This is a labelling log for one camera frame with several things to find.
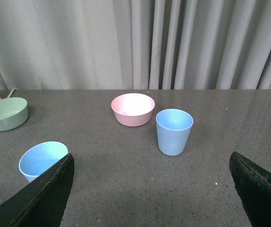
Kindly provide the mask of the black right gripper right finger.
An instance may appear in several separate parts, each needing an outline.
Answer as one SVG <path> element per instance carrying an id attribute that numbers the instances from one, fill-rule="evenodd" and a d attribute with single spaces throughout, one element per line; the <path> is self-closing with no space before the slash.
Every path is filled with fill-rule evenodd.
<path id="1" fill-rule="evenodd" d="M 271 173 L 237 152 L 229 169 L 251 225 L 271 227 Z"/>

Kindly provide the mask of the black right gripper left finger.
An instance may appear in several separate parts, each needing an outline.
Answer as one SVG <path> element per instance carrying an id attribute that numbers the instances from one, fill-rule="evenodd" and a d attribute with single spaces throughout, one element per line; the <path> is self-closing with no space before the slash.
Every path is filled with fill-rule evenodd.
<path id="1" fill-rule="evenodd" d="M 0 227 L 58 227 L 71 192 L 74 158 L 65 155 L 0 205 Z"/>

